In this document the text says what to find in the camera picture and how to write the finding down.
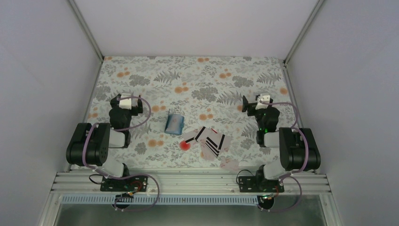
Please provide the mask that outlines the teal card holder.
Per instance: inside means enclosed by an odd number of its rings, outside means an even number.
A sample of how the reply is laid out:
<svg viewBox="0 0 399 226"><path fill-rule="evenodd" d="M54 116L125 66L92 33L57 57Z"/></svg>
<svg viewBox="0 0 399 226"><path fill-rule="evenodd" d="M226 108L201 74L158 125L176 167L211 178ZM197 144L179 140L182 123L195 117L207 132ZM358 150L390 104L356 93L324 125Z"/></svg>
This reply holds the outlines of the teal card holder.
<svg viewBox="0 0 399 226"><path fill-rule="evenodd" d="M169 114L165 126L165 133L171 135L181 135L184 127L184 117L179 114Z"/></svg>

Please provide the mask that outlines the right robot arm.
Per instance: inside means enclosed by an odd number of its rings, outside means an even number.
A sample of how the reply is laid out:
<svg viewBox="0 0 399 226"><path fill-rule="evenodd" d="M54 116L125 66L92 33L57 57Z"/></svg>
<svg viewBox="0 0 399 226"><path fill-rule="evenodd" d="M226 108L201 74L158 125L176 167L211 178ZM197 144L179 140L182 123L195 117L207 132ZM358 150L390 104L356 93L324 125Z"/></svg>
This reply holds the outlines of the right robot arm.
<svg viewBox="0 0 399 226"><path fill-rule="evenodd" d="M290 127L278 127L280 102L274 102L269 95L258 95L256 102L250 103L242 97L242 112L256 120L258 130L256 142L260 147L277 148L279 159L263 165L260 176L255 178L255 186L266 192L273 185L273 180L282 181L295 173L316 170L321 165L321 156L310 128L299 128L298 112L293 103L286 102L293 108L295 120Z"/></svg>

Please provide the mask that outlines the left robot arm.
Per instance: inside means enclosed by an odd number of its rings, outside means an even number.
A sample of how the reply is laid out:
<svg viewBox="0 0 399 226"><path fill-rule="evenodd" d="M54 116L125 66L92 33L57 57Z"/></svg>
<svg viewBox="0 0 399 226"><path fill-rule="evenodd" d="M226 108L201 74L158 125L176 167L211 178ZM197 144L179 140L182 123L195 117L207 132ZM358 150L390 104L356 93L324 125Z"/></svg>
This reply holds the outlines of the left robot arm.
<svg viewBox="0 0 399 226"><path fill-rule="evenodd" d="M141 96L118 94L110 101L110 121L79 123L66 149L66 160L71 165L87 167L111 178L120 191L130 187L131 177L126 164L108 155L110 148L128 148L131 141L132 117L144 112L146 100Z"/></svg>

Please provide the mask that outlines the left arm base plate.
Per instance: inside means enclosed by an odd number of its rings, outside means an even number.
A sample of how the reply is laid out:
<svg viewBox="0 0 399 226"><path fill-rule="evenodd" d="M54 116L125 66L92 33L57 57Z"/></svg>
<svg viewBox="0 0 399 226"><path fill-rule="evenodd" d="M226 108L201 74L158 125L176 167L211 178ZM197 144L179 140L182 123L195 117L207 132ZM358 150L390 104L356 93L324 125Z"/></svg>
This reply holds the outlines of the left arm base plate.
<svg viewBox="0 0 399 226"><path fill-rule="evenodd" d="M148 184L147 176L136 176L125 180L117 180L103 177L100 191L102 192L146 192Z"/></svg>

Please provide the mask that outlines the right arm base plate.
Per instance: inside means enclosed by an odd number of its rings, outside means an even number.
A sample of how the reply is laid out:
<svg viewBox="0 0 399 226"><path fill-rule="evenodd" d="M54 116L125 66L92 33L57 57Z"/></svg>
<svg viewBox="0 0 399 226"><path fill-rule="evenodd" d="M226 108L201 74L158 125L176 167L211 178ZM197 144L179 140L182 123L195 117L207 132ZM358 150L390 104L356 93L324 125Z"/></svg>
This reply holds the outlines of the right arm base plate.
<svg viewBox="0 0 399 226"><path fill-rule="evenodd" d="M285 191L284 186L278 180L239 176L237 182L241 193L283 193Z"/></svg>

